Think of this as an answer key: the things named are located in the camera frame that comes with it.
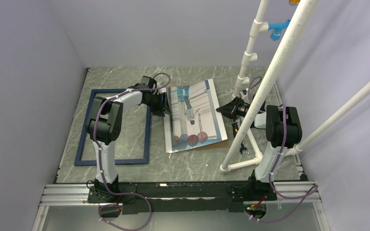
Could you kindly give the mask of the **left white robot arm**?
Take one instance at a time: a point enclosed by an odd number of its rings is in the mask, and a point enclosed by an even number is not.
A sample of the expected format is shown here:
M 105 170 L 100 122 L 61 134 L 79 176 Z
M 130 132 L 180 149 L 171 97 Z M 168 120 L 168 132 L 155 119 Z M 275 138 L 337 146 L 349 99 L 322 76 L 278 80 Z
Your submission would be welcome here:
M 130 108 L 146 105 L 154 116 L 172 115 L 168 96 L 158 86 L 155 77 L 142 76 L 139 83 L 129 86 L 115 96 L 95 97 L 86 132 L 89 134 L 96 151 L 96 178 L 94 188 L 107 202 L 115 201 L 120 193 L 118 173 L 115 167 L 115 142 L 122 128 L 122 116 Z

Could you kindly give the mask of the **photo of woman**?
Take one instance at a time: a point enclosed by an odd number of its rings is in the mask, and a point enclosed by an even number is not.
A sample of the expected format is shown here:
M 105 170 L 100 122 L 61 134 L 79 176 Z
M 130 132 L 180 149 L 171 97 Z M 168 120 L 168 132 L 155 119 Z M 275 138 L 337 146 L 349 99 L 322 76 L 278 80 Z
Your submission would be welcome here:
M 168 119 L 179 120 L 182 123 L 188 121 L 193 125 L 195 120 L 204 122 L 211 120 L 224 124 L 222 114 L 216 111 L 219 101 L 213 79 L 191 85 L 167 87 L 163 92 L 167 93 L 172 110 L 172 115 L 165 116 L 164 121 Z

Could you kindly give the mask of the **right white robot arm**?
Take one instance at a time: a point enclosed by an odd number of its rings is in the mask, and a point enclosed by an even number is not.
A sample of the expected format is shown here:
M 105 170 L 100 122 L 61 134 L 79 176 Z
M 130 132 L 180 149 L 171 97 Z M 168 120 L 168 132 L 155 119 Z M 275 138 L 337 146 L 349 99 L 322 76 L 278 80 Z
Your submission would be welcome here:
M 246 193 L 252 200 L 257 200 L 264 193 L 274 191 L 274 177 L 281 160 L 285 156 L 284 151 L 301 141 L 302 128 L 295 107 L 268 105 L 263 113 L 256 115 L 256 118 L 252 118 L 252 109 L 253 106 L 238 97 L 217 109 L 219 113 L 233 120 L 234 135 L 234 141 L 220 170 L 226 173 L 255 165 L 256 168 L 248 178 L 246 185 L 228 186 L 227 190 L 230 195 Z M 265 129 L 267 146 L 264 152 L 261 152 L 258 148 L 251 130 L 252 127 L 257 127 L 258 122 L 262 122 L 262 127 Z M 236 151 L 241 154 L 248 152 L 248 150 L 242 148 L 245 137 L 250 139 L 255 157 L 245 162 L 230 164 Z

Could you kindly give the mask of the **blue picture frame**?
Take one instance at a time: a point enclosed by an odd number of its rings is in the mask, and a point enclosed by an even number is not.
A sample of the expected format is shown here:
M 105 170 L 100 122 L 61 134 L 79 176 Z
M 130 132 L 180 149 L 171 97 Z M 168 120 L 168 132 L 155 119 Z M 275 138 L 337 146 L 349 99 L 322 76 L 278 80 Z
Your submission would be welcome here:
M 75 156 L 74 166 L 80 167 L 80 166 L 96 166 L 96 155 L 94 160 L 82 160 L 83 151 L 84 151 L 84 145 L 85 140 L 87 137 L 87 131 L 86 131 L 86 123 L 90 119 L 90 111 L 91 111 L 91 105 L 95 99 L 96 94 L 99 93 L 112 93 L 113 95 L 119 94 L 124 92 L 125 89 L 93 89 L 90 94 L 90 99 L 88 102 L 88 107 L 85 115 L 85 119 L 83 122 L 83 128 L 80 136 L 80 141 L 78 144 L 77 153 Z M 143 158 L 139 159 L 116 159 L 115 165 L 146 165 L 149 163 L 149 150 L 150 150 L 150 137 L 151 137 L 151 111 L 150 107 L 147 107 L 146 109 L 146 117 L 144 119 L 144 125 L 145 125 L 145 138 L 143 141 L 144 144 L 144 151 L 143 151 Z

